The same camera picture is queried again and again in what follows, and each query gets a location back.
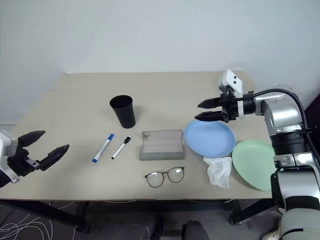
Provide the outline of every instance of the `glasses frame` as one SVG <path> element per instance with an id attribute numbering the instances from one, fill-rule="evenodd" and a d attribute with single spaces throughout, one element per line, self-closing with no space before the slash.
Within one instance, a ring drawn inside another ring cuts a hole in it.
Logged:
<path id="1" fill-rule="evenodd" d="M 172 181 L 172 180 L 170 179 L 168 173 L 169 173 L 172 169 L 177 169 L 177 168 L 182 169 L 182 178 L 181 178 L 180 181 Z M 151 186 L 150 183 L 149 183 L 149 181 L 148 181 L 148 176 L 149 176 L 150 174 L 153 174 L 153 173 L 159 173 L 159 174 L 162 175 L 162 182 L 161 182 L 161 184 L 160 184 L 159 186 Z M 175 166 L 175 167 L 173 167 L 173 168 L 170 168 L 168 171 L 153 171 L 153 172 L 148 173 L 148 174 L 145 175 L 144 177 L 145 177 L 146 182 L 148 183 L 148 185 L 149 185 L 150 187 L 152 187 L 152 188 L 158 188 L 158 187 L 160 187 L 160 186 L 164 183 L 164 180 L 165 180 L 164 174 L 167 175 L 167 177 L 168 177 L 168 179 L 169 179 L 170 182 L 172 182 L 172 183 L 174 183 L 174 184 L 177 184 L 177 183 L 180 183 L 180 182 L 182 181 L 182 179 L 184 179 L 184 177 L 185 177 L 185 167 L 184 167 L 184 166 Z"/>

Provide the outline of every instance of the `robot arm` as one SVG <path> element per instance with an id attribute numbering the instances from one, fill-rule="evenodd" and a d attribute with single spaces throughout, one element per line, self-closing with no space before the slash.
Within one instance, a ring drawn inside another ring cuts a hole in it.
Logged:
<path id="1" fill-rule="evenodd" d="M 290 212 L 290 217 L 283 216 L 286 226 L 283 229 L 286 231 L 282 235 L 287 235 L 291 225 L 296 229 L 296 226 L 305 223 L 302 219 L 297 224 L 298 220 L 293 218 L 299 217 L 301 212 L 304 215 L 312 212 L 309 214 L 310 218 L 319 222 L 320 157 L 309 136 L 310 129 L 303 106 L 292 89 L 286 85 L 274 85 L 259 92 L 243 94 L 242 81 L 230 70 L 223 73 L 218 88 L 222 91 L 220 97 L 204 100 L 198 107 L 222 107 L 222 110 L 203 112 L 195 116 L 195 119 L 228 123 L 247 114 L 264 116 L 277 168 L 271 175 L 272 198 Z"/>
<path id="2" fill-rule="evenodd" d="M 36 142 L 45 131 L 33 131 L 16 138 L 7 131 L 0 131 L 0 188 L 12 182 L 16 184 L 20 176 L 26 176 L 34 170 L 45 171 L 59 161 L 67 152 L 69 144 L 53 150 L 43 160 L 32 160 L 24 149 Z"/>

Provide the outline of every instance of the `glasses lens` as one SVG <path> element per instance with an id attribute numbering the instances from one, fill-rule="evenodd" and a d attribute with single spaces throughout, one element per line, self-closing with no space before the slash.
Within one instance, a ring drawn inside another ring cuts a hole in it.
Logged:
<path id="1" fill-rule="evenodd" d="M 152 172 L 146 177 L 146 180 L 151 187 L 157 188 L 163 183 L 164 176 L 160 172 Z"/>
<path id="2" fill-rule="evenodd" d="M 173 183 L 178 183 L 184 178 L 184 170 L 181 167 L 175 167 L 169 170 L 168 178 Z"/>

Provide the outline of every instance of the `table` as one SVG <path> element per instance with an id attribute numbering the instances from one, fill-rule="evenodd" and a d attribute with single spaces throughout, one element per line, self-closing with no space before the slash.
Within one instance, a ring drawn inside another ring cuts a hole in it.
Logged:
<path id="1" fill-rule="evenodd" d="M 244 92 L 255 89 L 243 72 Z M 12 133 L 21 136 L 35 130 L 46 133 L 27 150 L 35 160 L 43 159 L 56 147 L 70 144 L 63 158 L 46 171 L 21 177 L 0 191 L 3 200 L 188 200 L 269 199 L 271 194 L 251 187 L 232 169 L 230 189 L 211 185 L 202 157 L 185 143 L 185 159 L 140 161 L 142 131 L 184 129 L 204 99 L 218 97 L 222 72 L 171 73 L 72 73 L 65 74 L 16 125 Z M 124 129 L 109 106 L 117 95 L 133 98 L 136 125 Z M 237 142 L 255 139 L 270 143 L 262 116 L 246 115 L 227 124 Z M 98 163 L 92 158 L 110 133 L 115 136 Z M 130 143 L 116 159 L 112 154 L 127 136 Z M 144 178 L 152 171 L 185 167 L 179 183 L 165 179 L 151 188 Z"/>

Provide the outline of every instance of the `pen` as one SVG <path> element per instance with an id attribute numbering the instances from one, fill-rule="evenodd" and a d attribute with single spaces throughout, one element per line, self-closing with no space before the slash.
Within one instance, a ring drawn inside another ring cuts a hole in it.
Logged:
<path id="1" fill-rule="evenodd" d="M 94 163 L 98 162 L 101 154 L 104 152 L 105 148 L 108 146 L 108 144 L 110 143 L 113 137 L 114 137 L 114 134 L 111 133 L 110 136 L 105 140 L 104 144 L 102 144 L 102 146 L 100 147 L 99 151 L 96 153 L 94 158 L 92 159 L 92 162 Z"/>
<path id="2" fill-rule="evenodd" d="M 120 153 L 120 151 L 125 147 L 125 145 L 131 140 L 131 136 L 127 136 L 121 146 L 118 148 L 117 151 L 112 155 L 111 159 L 115 159 L 116 156 Z"/>

